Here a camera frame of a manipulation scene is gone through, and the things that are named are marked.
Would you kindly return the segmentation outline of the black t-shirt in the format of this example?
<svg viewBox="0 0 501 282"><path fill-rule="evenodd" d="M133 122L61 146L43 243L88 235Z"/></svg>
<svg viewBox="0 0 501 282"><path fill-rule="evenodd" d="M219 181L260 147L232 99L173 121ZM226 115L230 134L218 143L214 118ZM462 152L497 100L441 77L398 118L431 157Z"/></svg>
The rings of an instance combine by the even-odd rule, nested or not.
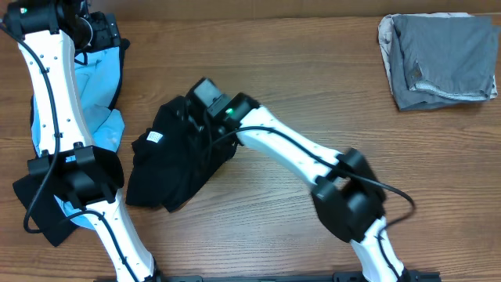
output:
<svg viewBox="0 0 501 282"><path fill-rule="evenodd" d="M182 120L185 105L187 99L177 96L160 106L152 126L132 143L133 169L126 204L174 212L235 155L233 141L219 143L204 153L207 135Z"/></svg>

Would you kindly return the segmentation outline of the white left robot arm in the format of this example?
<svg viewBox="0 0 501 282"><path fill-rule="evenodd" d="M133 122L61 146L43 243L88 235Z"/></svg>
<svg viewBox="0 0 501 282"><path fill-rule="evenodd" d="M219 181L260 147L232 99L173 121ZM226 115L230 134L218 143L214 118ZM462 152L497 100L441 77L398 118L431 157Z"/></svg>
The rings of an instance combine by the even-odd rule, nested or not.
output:
<svg viewBox="0 0 501 282"><path fill-rule="evenodd" d="M113 14L90 13L86 1L13 1L1 29L26 61L40 126L39 155L27 162L39 188L23 227L45 191L70 202L98 233L118 281L159 281L161 273L123 201L124 173L112 150L98 147L77 92L75 56L123 44Z"/></svg>

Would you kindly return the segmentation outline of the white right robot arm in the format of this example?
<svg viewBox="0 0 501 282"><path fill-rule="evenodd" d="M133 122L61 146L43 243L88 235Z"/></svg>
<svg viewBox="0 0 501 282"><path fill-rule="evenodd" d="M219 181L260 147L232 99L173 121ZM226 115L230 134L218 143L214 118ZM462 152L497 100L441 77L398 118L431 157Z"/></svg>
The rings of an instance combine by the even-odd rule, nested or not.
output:
<svg viewBox="0 0 501 282"><path fill-rule="evenodd" d="M314 143L257 100L244 93L231 98L209 78L200 79L186 99L189 116L207 128L204 155L233 141L275 160L308 186L320 222L352 246L363 280L410 280L387 237L384 202L389 187L377 180L359 151L341 153Z"/></svg>

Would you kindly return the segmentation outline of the brown cardboard backdrop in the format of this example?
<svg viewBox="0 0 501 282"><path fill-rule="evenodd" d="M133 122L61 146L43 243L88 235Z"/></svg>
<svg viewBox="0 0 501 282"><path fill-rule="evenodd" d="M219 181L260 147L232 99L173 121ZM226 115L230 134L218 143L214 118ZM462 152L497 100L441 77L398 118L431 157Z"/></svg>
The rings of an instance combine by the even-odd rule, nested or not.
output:
<svg viewBox="0 0 501 282"><path fill-rule="evenodd" d="M119 20L254 20L385 16L392 13L498 13L500 0L92 0L91 11Z"/></svg>

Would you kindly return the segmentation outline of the light blue t-shirt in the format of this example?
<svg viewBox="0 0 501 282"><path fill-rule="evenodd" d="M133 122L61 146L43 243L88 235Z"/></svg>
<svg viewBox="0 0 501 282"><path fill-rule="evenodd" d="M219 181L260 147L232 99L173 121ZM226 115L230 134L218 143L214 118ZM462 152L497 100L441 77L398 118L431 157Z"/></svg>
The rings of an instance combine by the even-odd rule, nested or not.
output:
<svg viewBox="0 0 501 282"><path fill-rule="evenodd" d="M88 63L76 64L77 90L85 122L98 147L117 152L124 132L121 112L115 108L121 90L125 48L88 54Z"/></svg>

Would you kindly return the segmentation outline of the black garment under blue shirt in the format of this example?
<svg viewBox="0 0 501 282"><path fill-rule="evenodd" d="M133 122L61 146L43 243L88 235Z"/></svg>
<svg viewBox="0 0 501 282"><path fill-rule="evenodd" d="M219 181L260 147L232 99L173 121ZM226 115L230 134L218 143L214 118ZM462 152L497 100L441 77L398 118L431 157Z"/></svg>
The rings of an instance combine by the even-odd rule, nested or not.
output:
<svg viewBox="0 0 501 282"><path fill-rule="evenodd" d="M128 39L122 39L118 47L123 47L126 50L130 46ZM69 215L73 215L77 209L73 208L71 203L64 202L56 197L48 188L44 189L41 196L38 198L32 212L31 218L39 228L46 228L43 233L48 242L57 247L62 244L78 227L87 229L92 228L92 224L84 217L78 216L65 222L62 225L58 223Z"/></svg>

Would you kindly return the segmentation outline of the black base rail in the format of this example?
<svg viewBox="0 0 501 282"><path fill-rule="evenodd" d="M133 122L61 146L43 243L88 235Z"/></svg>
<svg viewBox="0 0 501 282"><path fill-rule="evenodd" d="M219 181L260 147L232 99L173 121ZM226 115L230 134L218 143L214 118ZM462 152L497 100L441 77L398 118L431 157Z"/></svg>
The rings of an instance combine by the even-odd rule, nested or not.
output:
<svg viewBox="0 0 501 282"><path fill-rule="evenodd" d="M425 273L417 270L408 271L408 280L411 282L441 282L439 273ZM368 281L362 272L338 272L331 275L306 275L306 276L268 276L268 277L202 277L202 276L177 276L157 277L162 282L362 282Z"/></svg>

